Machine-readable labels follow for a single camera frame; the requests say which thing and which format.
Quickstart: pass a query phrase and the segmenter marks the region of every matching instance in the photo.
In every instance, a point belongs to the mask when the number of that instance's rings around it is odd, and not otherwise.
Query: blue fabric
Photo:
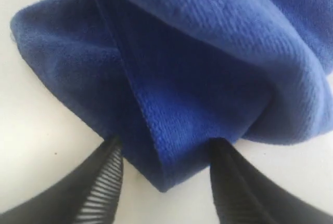
[[[166,191],[208,139],[290,144],[333,127],[333,0],[44,0],[11,28],[50,91]]]

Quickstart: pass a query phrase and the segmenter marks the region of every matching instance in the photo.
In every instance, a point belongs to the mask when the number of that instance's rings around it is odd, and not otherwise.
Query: white surface
[[[21,59],[9,21],[37,0],[0,0],[0,213],[48,188],[101,142]],[[279,185],[333,214],[333,134],[292,147],[240,141],[237,149]],[[130,164],[116,224],[217,224],[206,169],[166,194]]]

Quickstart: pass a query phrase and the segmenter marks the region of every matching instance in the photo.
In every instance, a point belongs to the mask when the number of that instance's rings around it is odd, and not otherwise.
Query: folded cloth
[[[207,141],[288,144],[333,128],[333,0],[44,0],[11,28],[49,90],[160,191]]]

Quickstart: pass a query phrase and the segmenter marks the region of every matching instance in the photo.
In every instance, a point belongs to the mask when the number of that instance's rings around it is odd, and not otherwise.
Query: blue towel
[[[166,191],[208,165],[209,138],[333,128],[332,22],[333,0],[44,0],[11,29],[48,89]]]

